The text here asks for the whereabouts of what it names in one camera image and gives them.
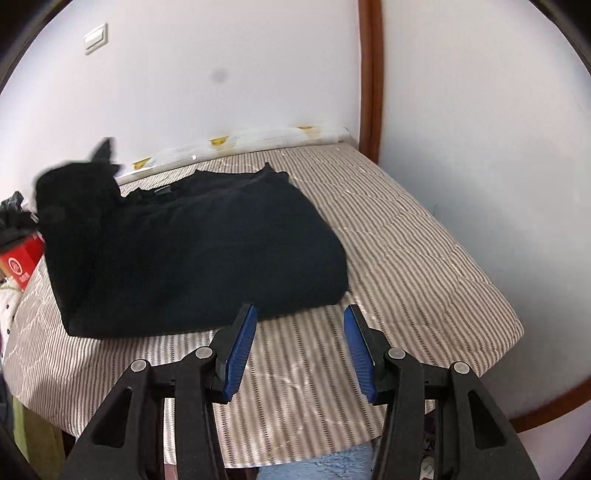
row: white wall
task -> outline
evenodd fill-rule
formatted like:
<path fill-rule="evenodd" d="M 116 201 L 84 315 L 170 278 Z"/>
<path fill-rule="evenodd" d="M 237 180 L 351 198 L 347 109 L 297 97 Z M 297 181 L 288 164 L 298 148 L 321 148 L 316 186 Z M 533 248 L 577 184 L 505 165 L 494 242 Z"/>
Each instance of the white wall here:
<path fill-rule="evenodd" d="M 84 55 L 104 22 L 109 43 Z M 356 0 L 73 0 L 0 94 L 0 198 L 105 135 L 129 164 L 232 129 L 359 131 Z"/>
<path fill-rule="evenodd" d="M 519 438 L 538 471 L 540 480 L 559 480 L 591 434 L 591 402 Z"/>
<path fill-rule="evenodd" d="M 528 0 L 388 0 L 380 165 L 472 254 L 525 336 L 509 416 L 591 375 L 591 77 Z"/>

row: striped bedsheet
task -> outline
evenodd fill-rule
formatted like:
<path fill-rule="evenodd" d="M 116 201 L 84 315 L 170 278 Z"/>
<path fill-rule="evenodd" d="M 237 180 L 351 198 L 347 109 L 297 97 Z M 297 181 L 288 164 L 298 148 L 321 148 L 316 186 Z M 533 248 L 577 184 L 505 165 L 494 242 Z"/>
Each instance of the striped bedsheet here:
<path fill-rule="evenodd" d="M 122 186 L 152 188 L 195 169 L 238 173 L 265 162 L 289 172 L 348 256 L 350 292 L 338 305 L 258 326 L 234 400 L 215 406 L 227 467 L 289 462 L 348 449 L 381 434 L 384 411 L 359 392 L 342 327 L 360 305 L 370 326 L 421 362 L 463 360 L 478 375 L 521 337 L 514 311 L 443 227 L 379 167 L 347 144 L 218 158 Z M 158 274 L 158 265 L 154 265 Z M 4 373 L 23 404 L 79 436 L 127 366 L 181 359 L 213 332 L 94 340 L 68 337 L 42 260 L 13 324 Z M 165 407 L 165 461 L 175 463 L 174 403 Z"/>

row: green cloth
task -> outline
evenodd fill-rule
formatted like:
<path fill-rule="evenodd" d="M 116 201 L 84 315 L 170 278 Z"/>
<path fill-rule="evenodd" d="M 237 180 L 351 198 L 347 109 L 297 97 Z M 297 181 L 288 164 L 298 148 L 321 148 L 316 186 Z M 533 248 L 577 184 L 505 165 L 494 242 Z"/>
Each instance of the green cloth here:
<path fill-rule="evenodd" d="M 12 398 L 14 441 L 41 480 L 57 480 L 66 461 L 61 430 Z"/>

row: clothing label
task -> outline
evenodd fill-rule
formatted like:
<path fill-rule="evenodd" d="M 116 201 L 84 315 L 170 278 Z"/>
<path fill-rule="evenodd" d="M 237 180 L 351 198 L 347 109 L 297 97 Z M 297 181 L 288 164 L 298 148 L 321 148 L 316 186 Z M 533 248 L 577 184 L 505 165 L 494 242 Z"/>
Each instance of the clothing label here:
<path fill-rule="evenodd" d="M 173 190 L 170 187 L 170 185 L 166 185 L 165 187 L 160 187 L 159 189 L 154 190 L 154 194 L 155 195 L 162 195 L 164 193 L 170 193 L 172 191 Z"/>

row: light switch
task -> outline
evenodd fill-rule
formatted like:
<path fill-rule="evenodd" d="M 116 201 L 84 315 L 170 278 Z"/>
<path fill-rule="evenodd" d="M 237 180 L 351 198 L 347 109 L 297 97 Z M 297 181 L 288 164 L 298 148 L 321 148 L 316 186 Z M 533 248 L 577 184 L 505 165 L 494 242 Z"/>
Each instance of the light switch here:
<path fill-rule="evenodd" d="M 95 28 L 92 32 L 84 37 L 85 53 L 94 52 L 97 48 L 101 48 L 107 43 L 107 24 L 103 23 L 100 27 Z"/>

